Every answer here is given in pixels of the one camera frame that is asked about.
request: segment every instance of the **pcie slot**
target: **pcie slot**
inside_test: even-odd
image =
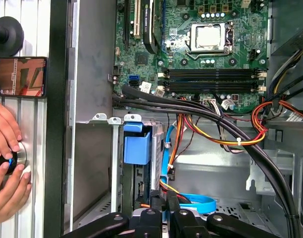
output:
[[[141,38],[141,0],[135,0],[134,37]]]
[[[198,92],[251,92],[258,88],[256,83],[251,82],[179,82],[165,81],[166,90],[175,93],[198,93]]]
[[[130,16],[131,16],[131,0],[125,0],[124,3],[124,45],[125,50],[128,50],[130,42]]]
[[[255,73],[251,69],[175,69],[167,73],[170,80],[252,80]]]

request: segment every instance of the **bolt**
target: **bolt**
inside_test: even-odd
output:
[[[180,210],[179,212],[181,215],[187,215],[188,214],[188,211],[187,210]]]
[[[123,220],[123,218],[122,218],[120,215],[116,215],[116,216],[114,217],[114,220],[115,220],[115,221],[121,221],[121,220]]]
[[[153,214],[155,214],[155,212],[153,210],[148,210],[147,214],[148,215],[153,215]]]
[[[218,222],[223,221],[223,218],[221,216],[218,216],[218,215],[214,215],[213,219],[216,220],[216,221],[218,221]]]

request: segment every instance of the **ram slot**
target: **ram slot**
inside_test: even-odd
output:
[[[251,69],[174,69],[167,73],[170,80],[254,80]]]
[[[258,89],[255,82],[185,82],[163,81],[167,91],[175,93],[250,93]]]
[[[141,0],[135,0],[134,38],[141,38]]]

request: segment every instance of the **black ram slot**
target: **black ram slot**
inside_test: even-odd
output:
[[[198,92],[251,92],[258,88],[256,83],[251,82],[163,82],[163,86],[169,92],[175,93],[198,93]]]
[[[254,80],[251,69],[174,69],[167,73],[170,80]]]
[[[124,45],[125,50],[128,50],[130,42],[130,16],[131,16],[131,0],[125,0],[124,4]]]

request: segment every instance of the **hand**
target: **hand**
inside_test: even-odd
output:
[[[0,186],[8,170],[8,163],[0,166]],[[0,223],[10,219],[26,203],[32,189],[30,173],[24,173],[24,165],[18,165],[0,191]]]
[[[12,158],[13,152],[19,151],[18,141],[22,139],[19,126],[12,115],[0,104],[0,156],[7,160]]]

